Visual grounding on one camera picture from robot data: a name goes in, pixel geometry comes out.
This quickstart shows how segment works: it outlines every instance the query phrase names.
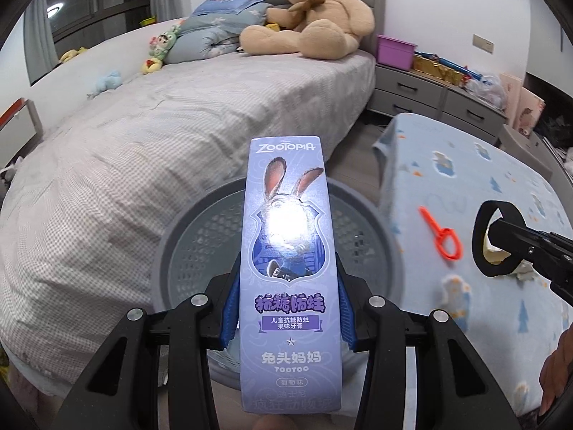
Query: stuffed toy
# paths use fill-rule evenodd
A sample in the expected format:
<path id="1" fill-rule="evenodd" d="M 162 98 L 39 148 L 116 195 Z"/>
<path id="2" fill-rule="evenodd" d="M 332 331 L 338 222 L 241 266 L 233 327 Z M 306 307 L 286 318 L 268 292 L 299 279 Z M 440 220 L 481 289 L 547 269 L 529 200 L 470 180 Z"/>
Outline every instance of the stuffed toy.
<path id="1" fill-rule="evenodd" d="M 148 58 L 141 67 L 143 74 L 155 73 L 163 67 L 163 61 L 157 58 Z"/>
<path id="2" fill-rule="evenodd" d="M 62 55 L 62 57 L 59 59 L 60 63 L 65 63 L 66 61 L 70 61 L 72 58 L 75 58 L 76 56 L 78 56 L 81 53 L 84 53 L 84 51 L 88 51 L 87 48 L 85 47 L 81 47 L 79 50 L 70 50 L 67 51 L 66 53 L 64 53 Z"/>
<path id="3" fill-rule="evenodd" d="M 105 92 L 106 90 L 114 90 L 122 84 L 123 82 L 121 80 L 121 74 L 119 71 L 112 71 L 110 74 L 102 77 L 96 82 L 96 90 L 94 90 L 91 94 L 88 94 L 88 98 L 93 99 L 102 92 Z"/>
<path id="4" fill-rule="evenodd" d="M 177 41 L 177 36 L 181 31 L 181 22 L 179 24 L 172 25 L 168 31 L 165 31 L 160 36 L 153 37 L 153 39 L 151 39 L 149 42 L 149 54 L 151 55 L 151 58 L 145 60 L 141 67 L 141 72 L 143 74 L 155 73 L 163 67 L 163 60 Z"/>
<path id="5" fill-rule="evenodd" d="M 268 8 L 266 21 L 286 28 L 247 27 L 241 46 L 251 55 L 302 53 L 316 59 L 340 59 L 358 49 L 374 31 L 374 15 L 361 0 L 289 0 L 289 9 Z"/>

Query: blue gripper pad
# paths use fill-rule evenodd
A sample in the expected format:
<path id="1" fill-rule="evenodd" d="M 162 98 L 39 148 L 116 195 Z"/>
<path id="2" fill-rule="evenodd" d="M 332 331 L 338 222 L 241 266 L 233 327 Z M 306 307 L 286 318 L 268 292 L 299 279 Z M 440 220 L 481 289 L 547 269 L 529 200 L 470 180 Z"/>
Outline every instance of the blue gripper pad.
<path id="1" fill-rule="evenodd" d="M 221 325 L 221 343 L 227 347 L 235 337 L 237 323 L 239 322 L 239 273 L 235 275 L 235 280 L 228 293 L 227 301 L 223 307 L 223 325 Z"/>
<path id="2" fill-rule="evenodd" d="M 340 334 L 348 343 L 350 350 L 356 347 L 356 331 L 354 329 L 354 311 L 345 290 L 345 285 L 338 278 L 338 300 L 340 304 Z"/>

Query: human hand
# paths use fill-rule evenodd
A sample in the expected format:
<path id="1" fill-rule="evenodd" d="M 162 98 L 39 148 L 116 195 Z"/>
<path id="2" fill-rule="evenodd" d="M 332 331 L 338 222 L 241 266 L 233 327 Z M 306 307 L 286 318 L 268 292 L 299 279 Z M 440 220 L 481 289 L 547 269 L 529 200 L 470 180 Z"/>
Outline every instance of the human hand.
<path id="1" fill-rule="evenodd" d="M 541 408 L 539 415 L 542 416 L 549 410 L 555 398 L 563 394 L 573 362 L 573 325 L 565 330 L 557 345 L 557 349 L 545 360 L 539 384 L 543 388 Z"/>

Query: gold box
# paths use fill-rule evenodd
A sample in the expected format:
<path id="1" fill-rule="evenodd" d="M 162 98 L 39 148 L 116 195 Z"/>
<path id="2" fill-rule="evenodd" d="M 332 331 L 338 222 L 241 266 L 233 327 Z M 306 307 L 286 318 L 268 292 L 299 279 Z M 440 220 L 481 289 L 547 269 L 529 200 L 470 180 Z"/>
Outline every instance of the gold box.
<path id="1" fill-rule="evenodd" d="M 462 73 L 419 55 L 414 55 L 413 68 L 415 71 L 428 74 L 429 76 L 458 87 L 463 83 Z"/>

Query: light switch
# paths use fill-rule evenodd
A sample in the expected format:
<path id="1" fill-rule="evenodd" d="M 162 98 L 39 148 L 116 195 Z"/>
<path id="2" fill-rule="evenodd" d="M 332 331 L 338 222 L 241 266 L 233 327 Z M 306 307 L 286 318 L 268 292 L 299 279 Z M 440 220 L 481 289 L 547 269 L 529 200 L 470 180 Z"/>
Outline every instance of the light switch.
<path id="1" fill-rule="evenodd" d="M 473 46 L 481 48 L 483 51 L 487 51 L 488 53 L 493 53 L 493 42 L 490 42 L 476 34 L 473 34 Z"/>

